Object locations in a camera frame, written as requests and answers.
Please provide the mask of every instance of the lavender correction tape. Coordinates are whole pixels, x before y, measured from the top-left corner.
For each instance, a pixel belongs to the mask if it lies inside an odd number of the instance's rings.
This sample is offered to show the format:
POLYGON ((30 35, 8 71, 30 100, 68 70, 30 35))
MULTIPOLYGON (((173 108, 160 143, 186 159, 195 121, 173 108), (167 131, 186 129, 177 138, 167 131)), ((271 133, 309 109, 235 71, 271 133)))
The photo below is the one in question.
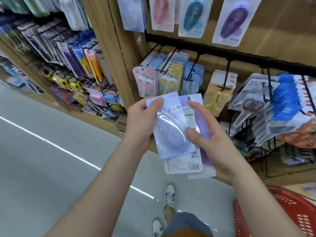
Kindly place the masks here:
POLYGON ((165 139, 165 144, 171 149, 180 149, 186 143, 186 135, 184 128, 167 113, 158 112, 158 125, 162 136, 165 139))
POLYGON ((203 0, 193 0, 184 16, 183 28, 186 31, 191 30, 202 16, 204 9, 203 0))
POLYGON ((162 24, 168 14, 169 0, 155 0, 154 20, 157 24, 162 24))
POLYGON ((246 1, 237 3, 223 25, 221 38, 225 39, 238 30, 247 19, 248 14, 248 3, 246 1))

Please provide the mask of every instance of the sneaker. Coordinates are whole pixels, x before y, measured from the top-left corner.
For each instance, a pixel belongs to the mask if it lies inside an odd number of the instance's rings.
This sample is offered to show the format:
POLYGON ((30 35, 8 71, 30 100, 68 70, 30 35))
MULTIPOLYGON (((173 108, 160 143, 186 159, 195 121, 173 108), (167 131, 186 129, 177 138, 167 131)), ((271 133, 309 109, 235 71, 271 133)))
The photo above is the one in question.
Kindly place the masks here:
POLYGON ((165 191, 165 200, 166 200, 166 207, 169 205, 174 210, 176 209, 176 191, 174 190, 174 186, 169 184, 165 191))
POLYGON ((163 234, 163 226, 159 219, 155 219, 151 224, 153 237, 160 237, 163 234))

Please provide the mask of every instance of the tiled floor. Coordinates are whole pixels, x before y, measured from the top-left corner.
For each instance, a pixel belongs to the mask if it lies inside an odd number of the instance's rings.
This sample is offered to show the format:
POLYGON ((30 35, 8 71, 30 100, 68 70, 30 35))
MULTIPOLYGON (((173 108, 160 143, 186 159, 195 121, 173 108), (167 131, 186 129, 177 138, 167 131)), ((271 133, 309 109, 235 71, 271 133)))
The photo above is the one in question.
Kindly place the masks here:
MULTIPOLYGON (((43 236, 119 142, 117 136, 0 84, 0 236, 43 236)), ((213 179, 168 175, 150 151, 137 169, 132 183, 136 189, 130 188, 113 235, 151 236, 152 219, 164 222, 163 191, 168 182, 176 186, 178 210, 195 214, 215 237, 235 236, 233 189, 213 179)))

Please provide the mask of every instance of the person's right hand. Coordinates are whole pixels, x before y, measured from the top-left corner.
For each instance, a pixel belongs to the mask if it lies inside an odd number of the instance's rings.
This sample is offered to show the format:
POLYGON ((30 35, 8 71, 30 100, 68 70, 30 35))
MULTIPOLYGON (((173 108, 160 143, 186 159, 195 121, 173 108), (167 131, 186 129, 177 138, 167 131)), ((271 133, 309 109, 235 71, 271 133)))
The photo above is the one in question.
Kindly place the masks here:
POLYGON ((197 102, 188 101, 192 109, 196 109, 203 116, 209 127, 210 139, 203 137, 194 129, 188 127, 185 130, 188 138, 197 146, 203 148, 209 157, 214 162, 215 166, 222 170, 228 176, 238 171, 239 168, 247 163, 235 145, 230 140, 229 136, 224 132, 221 125, 215 117, 203 105, 197 102))

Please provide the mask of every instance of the person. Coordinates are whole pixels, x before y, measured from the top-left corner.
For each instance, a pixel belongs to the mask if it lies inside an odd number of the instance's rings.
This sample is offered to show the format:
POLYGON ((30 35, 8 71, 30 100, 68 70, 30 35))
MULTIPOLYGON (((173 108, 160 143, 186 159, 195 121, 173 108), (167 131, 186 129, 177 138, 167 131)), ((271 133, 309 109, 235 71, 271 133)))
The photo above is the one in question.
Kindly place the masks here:
MULTIPOLYGON (((163 102, 163 98, 157 98, 146 108, 145 99, 142 99, 129 108, 124 138, 94 181, 46 237, 112 235, 138 164, 149 148, 156 114, 163 102)), ((305 237, 212 114, 199 103, 188 101, 188 105, 203 115, 211 138, 206 139, 191 128, 186 129, 186 135, 229 177, 251 235, 305 237)), ((163 231, 161 222, 154 220, 153 236, 212 236, 211 230, 193 214, 174 211, 175 194, 174 186, 169 185, 165 194, 168 227, 163 231)))

